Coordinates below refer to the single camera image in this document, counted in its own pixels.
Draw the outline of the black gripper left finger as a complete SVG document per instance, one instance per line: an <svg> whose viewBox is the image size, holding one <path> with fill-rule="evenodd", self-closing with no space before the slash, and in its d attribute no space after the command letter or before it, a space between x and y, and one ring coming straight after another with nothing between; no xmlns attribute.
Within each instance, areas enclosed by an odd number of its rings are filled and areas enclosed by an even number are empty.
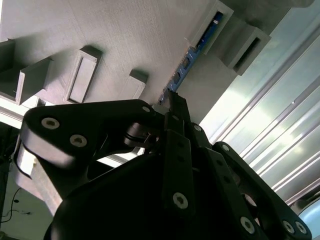
<svg viewBox="0 0 320 240"><path fill-rule="evenodd" d="M158 113L139 99L44 106L29 110L21 145L37 163L30 178L48 179L62 202L75 190L140 156L190 157L186 100L169 91L169 111Z"/></svg>

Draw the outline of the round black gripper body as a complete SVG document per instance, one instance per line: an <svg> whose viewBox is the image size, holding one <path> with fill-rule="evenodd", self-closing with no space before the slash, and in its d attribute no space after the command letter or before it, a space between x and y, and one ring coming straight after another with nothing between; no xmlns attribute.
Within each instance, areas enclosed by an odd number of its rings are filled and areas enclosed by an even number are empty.
<svg viewBox="0 0 320 240"><path fill-rule="evenodd" d="M239 240L240 216L218 176L226 166L180 154L139 156L73 191L47 240Z"/></svg>

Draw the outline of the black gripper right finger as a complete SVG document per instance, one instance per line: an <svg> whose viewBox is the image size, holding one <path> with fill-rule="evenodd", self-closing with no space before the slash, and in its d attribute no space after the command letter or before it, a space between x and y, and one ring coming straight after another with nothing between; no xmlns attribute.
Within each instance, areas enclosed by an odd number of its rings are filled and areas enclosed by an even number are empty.
<svg viewBox="0 0 320 240"><path fill-rule="evenodd" d="M310 240L312 233L296 213L225 142L210 144L191 123L191 141L203 153L234 232L248 240Z"/></svg>

